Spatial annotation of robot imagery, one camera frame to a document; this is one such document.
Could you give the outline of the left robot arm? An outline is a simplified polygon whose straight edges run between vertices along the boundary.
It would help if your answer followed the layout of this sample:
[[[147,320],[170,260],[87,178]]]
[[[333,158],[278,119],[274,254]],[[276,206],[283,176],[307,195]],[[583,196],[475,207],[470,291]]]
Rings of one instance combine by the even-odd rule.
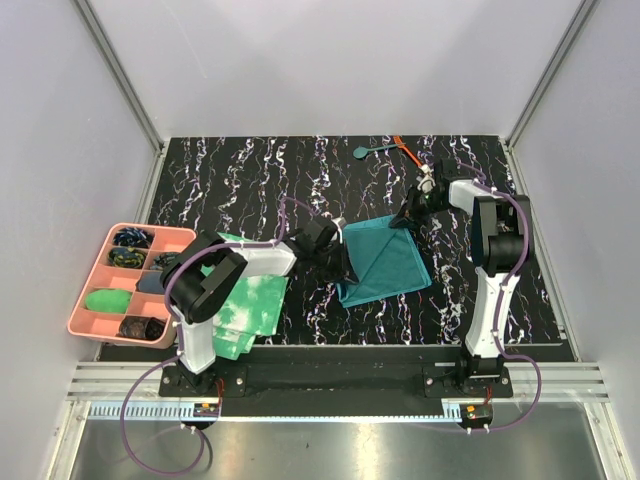
[[[359,278],[343,239],[342,218],[315,217],[303,228],[268,241],[231,242],[217,233],[198,235],[161,273],[165,307],[177,322],[181,384],[196,396],[215,386],[210,367],[213,318],[239,280],[262,275],[288,277],[314,268],[329,283],[356,285]]]

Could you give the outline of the teal satin napkin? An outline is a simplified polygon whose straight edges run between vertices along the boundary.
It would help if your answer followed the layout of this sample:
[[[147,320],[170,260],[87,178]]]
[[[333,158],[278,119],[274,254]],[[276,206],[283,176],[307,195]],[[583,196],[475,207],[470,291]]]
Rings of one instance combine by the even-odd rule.
[[[343,240],[356,284],[336,286],[341,305],[351,308],[429,287],[431,277],[406,228],[393,228],[391,215],[347,225]]]

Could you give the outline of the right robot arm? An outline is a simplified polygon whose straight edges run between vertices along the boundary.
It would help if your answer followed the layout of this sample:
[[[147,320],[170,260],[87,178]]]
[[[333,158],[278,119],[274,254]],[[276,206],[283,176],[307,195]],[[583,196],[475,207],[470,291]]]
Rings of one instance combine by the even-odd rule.
[[[418,183],[409,188],[389,226],[416,230],[431,215],[450,209],[470,216],[477,292],[471,327],[453,375],[457,390],[472,397],[502,373],[508,357],[503,340],[511,298],[534,249],[530,200],[488,186],[482,171],[455,160],[419,169]]]

